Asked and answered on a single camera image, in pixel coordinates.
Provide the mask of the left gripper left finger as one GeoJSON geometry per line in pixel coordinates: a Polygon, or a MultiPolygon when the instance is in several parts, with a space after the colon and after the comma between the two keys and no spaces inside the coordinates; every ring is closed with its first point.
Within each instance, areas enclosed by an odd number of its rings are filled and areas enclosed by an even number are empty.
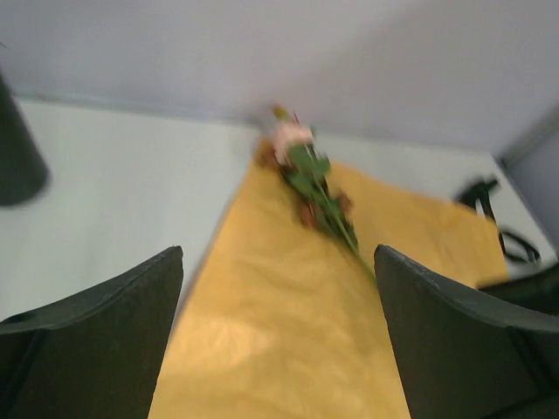
{"type": "Polygon", "coordinates": [[[183,284],[169,247],[1,323],[3,418],[146,418],[183,284]]]}

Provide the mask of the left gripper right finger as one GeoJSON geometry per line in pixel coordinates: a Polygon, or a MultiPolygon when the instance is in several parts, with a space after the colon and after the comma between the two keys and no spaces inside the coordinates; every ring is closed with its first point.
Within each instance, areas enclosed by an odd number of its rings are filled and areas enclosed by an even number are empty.
{"type": "Polygon", "coordinates": [[[413,418],[556,418],[558,318],[380,245],[376,283],[413,418]]]}

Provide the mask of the orange wrapping paper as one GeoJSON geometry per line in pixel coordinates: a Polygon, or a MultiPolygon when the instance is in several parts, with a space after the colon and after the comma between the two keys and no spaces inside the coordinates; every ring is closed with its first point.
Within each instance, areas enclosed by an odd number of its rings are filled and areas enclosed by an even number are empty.
{"type": "Polygon", "coordinates": [[[353,200],[360,255],[298,217],[276,172],[252,166],[176,325],[153,418],[405,418],[377,289],[387,244],[476,287],[507,275],[493,223],[383,182],[402,170],[366,148],[330,151],[353,200]]]}

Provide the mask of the light pink carnation stem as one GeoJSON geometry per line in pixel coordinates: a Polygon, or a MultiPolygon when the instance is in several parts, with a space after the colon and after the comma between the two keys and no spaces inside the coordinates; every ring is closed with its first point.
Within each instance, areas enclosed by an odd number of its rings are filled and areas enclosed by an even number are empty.
{"type": "Polygon", "coordinates": [[[359,251],[355,227],[349,219],[353,202],[342,190],[330,192],[327,177],[331,163],[316,150],[314,130],[281,105],[273,106],[272,112],[276,125],[259,153],[259,163],[278,171],[299,197],[301,223],[342,243],[375,283],[375,273],[359,251]]]}

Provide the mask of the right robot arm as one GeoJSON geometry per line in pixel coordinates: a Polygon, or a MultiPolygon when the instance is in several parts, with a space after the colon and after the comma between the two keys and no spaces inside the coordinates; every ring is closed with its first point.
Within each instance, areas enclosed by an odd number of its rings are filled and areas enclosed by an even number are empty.
{"type": "Polygon", "coordinates": [[[481,287],[497,299],[540,313],[558,316],[558,263],[523,278],[481,287]]]}

